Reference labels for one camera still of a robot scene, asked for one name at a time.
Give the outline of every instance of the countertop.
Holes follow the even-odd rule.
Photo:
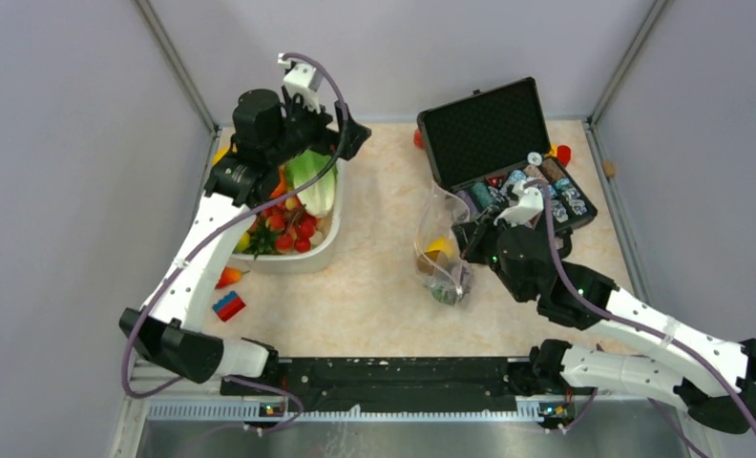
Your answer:
[[[333,262],[314,274],[245,274],[216,291],[213,302],[234,289],[247,306],[226,323],[207,307],[204,332],[254,339],[293,357],[518,356],[548,338],[627,351],[549,323],[534,302],[514,301],[487,267],[474,267],[466,304],[436,302],[415,277],[413,262],[413,238],[432,183],[426,153],[412,144],[414,124],[369,127],[372,138],[348,164]],[[567,170],[598,208],[597,218],[573,235],[568,260],[630,289],[580,121],[548,121],[547,127],[554,144],[572,148]],[[229,136],[231,129],[224,129],[220,148],[228,147]]]

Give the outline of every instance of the clear plastic bag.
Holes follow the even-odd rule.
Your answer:
[[[459,257],[459,245],[452,232],[458,222],[471,217],[468,205],[436,183],[420,218],[414,239],[415,267],[418,278],[435,300],[455,305],[471,291],[473,271]]]

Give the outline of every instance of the white zip tie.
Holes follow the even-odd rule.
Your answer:
[[[659,352],[664,352],[667,346],[670,345],[670,341],[676,338],[676,331],[679,330],[679,325],[679,321],[675,318],[667,317],[667,322],[665,322],[664,328],[661,331],[664,333],[664,338],[647,353],[647,356],[656,359],[655,357]]]
[[[184,270],[190,265],[190,261],[184,258],[173,258],[173,265],[181,270]]]

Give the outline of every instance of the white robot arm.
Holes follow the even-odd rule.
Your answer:
[[[260,377],[269,358],[276,359],[266,344],[222,340],[201,329],[218,277],[255,221],[250,208],[270,199],[279,166],[309,148],[323,155],[336,150],[335,157],[350,160],[371,135],[341,101],[335,104],[339,129],[327,128],[333,116],[316,95],[324,69],[307,60],[280,54],[282,101],[266,89],[241,95],[232,114],[236,151],[230,148],[213,166],[190,231],[156,292],[140,310],[127,308],[120,318],[120,328],[144,359],[193,382],[213,375]]]
[[[547,340],[531,351],[535,385],[557,393],[566,387],[623,391],[687,411],[709,427],[746,432],[748,423],[725,388],[670,340],[691,348],[713,366],[755,418],[756,340],[735,343],[707,335],[650,307],[594,270],[563,261],[561,267],[577,293],[612,319],[592,313],[558,277],[549,237],[528,224],[544,210],[543,195],[534,184],[531,180],[519,181],[511,196],[517,205],[498,216],[461,224],[464,227],[454,231],[463,235],[457,238],[461,248],[467,247],[461,250],[464,259],[489,265],[517,301],[538,300],[538,313],[551,322],[615,339],[638,352],[634,356],[613,355]],[[619,323],[616,318],[643,329]],[[645,328],[667,337],[655,337]]]

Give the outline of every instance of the gray wall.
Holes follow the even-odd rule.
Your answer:
[[[588,115],[653,2],[152,3],[216,121],[229,124],[243,91],[279,87],[276,55],[288,51],[320,60],[357,118],[410,120],[528,75],[547,115]]]
[[[756,337],[756,0],[676,2],[600,135],[656,306]],[[734,457],[753,442],[724,437]]]
[[[208,146],[131,2],[0,1],[0,457],[104,456]]]

